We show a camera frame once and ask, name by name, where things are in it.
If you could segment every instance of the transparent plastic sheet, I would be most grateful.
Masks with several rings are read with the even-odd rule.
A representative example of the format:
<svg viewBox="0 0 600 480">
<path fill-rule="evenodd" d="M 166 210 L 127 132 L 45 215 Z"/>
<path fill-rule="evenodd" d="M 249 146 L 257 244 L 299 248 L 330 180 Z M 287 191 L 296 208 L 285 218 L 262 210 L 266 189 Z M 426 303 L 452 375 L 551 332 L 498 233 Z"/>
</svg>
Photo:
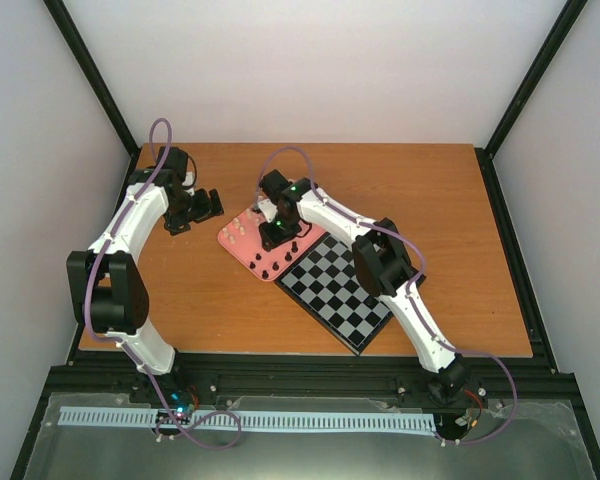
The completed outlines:
<svg viewBox="0 0 600 480">
<path fill-rule="evenodd" d="M 492 431 L 508 415 L 510 406 L 498 408 L 497 403 L 489 403 L 468 438 Z M 516 420 L 505 433 L 474 447 L 447 444 L 441 448 L 432 437 L 395 434 L 245 433 L 236 447 L 225 452 L 202 450 L 185 439 L 156 443 L 149 429 L 58 427 L 55 422 L 64 405 L 148 407 L 130 405 L 124 395 L 54 395 L 26 479 L 595 479 L 576 419 L 563 402 L 521 402 Z M 366 399 L 243 397 L 229 408 L 235 412 L 397 412 Z M 195 435 L 220 444 L 229 441 L 233 432 Z"/>
</svg>

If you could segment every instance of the black vertical post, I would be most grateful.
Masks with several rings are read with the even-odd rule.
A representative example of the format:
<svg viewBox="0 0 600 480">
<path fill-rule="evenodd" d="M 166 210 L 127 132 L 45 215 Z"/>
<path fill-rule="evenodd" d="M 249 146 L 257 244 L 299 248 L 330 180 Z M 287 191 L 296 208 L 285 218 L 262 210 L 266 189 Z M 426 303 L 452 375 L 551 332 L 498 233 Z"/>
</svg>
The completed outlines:
<svg viewBox="0 0 600 480">
<path fill-rule="evenodd" d="M 73 23 L 73 19 L 64 2 L 62 0 L 44 0 L 44 4 L 60 29 L 60 33 L 62 33 L 67 45 L 69 45 L 82 72 L 87 77 L 91 88 L 96 97 L 98 97 L 118 137 L 120 137 L 124 148 L 129 153 L 129 156 L 137 158 L 140 147 L 138 147 L 136 141 L 133 139 L 133 135 L 131 135 L 131 131 L 122 117 L 122 113 L 120 113 L 116 102 L 113 100 L 111 92 L 109 92 L 107 84 L 104 82 L 102 75 L 100 75 L 98 67 L 82 40 L 75 23 Z"/>
<path fill-rule="evenodd" d="M 522 83 L 520 83 L 516 94 L 513 96 L 511 103 L 504 112 L 500 123 L 484 149 L 487 158 L 490 160 L 493 160 L 498 149 L 502 146 L 511 127 L 513 127 L 513 124 L 520 115 L 520 112 L 522 112 L 527 100 L 531 97 L 531 94 L 540 82 L 542 75 L 544 75 L 544 72 L 547 70 L 551 60 L 553 60 L 553 57 L 567 37 L 569 30 L 571 30 L 571 27 L 577 20 L 586 3 L 587 0 L 567 0 L 565 3 L 560 15 L 558 15 L 558 18 L 553 24 L 549 35 L 547 35 L 542 47 L 540 47 L 536 58 L 531 64 L 531 67 L 529 67 L 529 71 L 522 79 Z"/>
</svg>

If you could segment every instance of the gray floor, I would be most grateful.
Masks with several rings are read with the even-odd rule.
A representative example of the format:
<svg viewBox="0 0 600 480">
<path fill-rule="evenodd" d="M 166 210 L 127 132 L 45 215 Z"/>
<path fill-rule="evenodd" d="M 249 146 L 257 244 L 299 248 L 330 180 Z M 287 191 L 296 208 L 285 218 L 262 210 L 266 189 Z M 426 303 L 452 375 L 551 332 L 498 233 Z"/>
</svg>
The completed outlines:
<svg viewBox="0 0 600 480">
<path fill-rule="evenodd" d="M 524 404 L 503 435 L 479 446 L 442 448 L 434 438 L 394 434 L 245 433 L 236 447 L 210 452 L 184 439 L 156 443 L 148 429 L 53 426 L 63 403 L 80 404 L 50 406 L 28 479 L 595 478 L 564 404 Z M 495 428 L 497 417 L 485 412 L 475 433 Z M 197 434 L 219 443 L 231 435 Z"/>
</svg>

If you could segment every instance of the wooden tabletop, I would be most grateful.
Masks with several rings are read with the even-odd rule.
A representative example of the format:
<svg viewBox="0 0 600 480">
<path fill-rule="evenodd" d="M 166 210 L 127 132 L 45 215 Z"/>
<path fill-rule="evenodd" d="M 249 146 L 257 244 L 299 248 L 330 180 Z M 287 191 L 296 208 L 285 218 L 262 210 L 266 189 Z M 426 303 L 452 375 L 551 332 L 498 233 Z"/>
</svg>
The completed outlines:
<svg viewBox="0 0 600 480">
<path fill-rule="evenodd" d="M 160 221 L 140 257 L 150 318 L 181 351 L 350 354 L 273 283 L 258 280 L 217 241 L 253 201 L 274 144 L 177 144 L 196 160 L 198 186 L 217 188 L 225 215 L 172 237 Z M 511 277 L 470 145 L 308 144 L 316 181 L 352 210 L 392 219 L 427 257 L 422 297 L 459 348 L 531 356 Z M 147 146 L 139 166 L 152 164 Z M 273 168 L 307 175 L 302 157 Z M 417 266 L 415 255 L 411 255 Z M 80 348 L 102 348 L 87 336 Z M 414 355 L 395 319 L 365 355 Z"/>
</svg>

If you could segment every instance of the pink tray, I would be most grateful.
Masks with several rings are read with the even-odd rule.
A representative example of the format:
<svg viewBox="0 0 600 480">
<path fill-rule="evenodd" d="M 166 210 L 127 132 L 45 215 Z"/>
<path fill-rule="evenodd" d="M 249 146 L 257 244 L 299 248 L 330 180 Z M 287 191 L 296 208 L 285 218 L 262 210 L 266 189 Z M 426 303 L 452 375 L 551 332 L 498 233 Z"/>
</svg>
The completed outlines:
<svg viewBox="0 0 600 480">
<path fill-rule="evenodd" d="M 311 231 L 303 238 L 294 241 L 298 246 L 297 252 L 292 252 L 291 242 L 283 243 L 270 252 L 262 248 L 262 240 L 258 232 L 258 225 L 265 221 L 260 213 L 254 213 L 251 208 L 246 209 L 218 233 L 218 242 L 226 248 L 240 263 L 256 277 L 265 282 L 271 282 L 278 278 L 289 266 L 307 249 L 313 245 L 324 233 L 324 229 L 314 225 Z M 304 225 L 300 235 L 304 235 L 309 227 Z M 291 254 L 291 260 L 285 260 L 286 254 Z M 273 264 L 278 264 L 278 270 L 273 269 Z M 262 278 L 263 272 L 267 271 L 268 277 Z"/>
</svg>

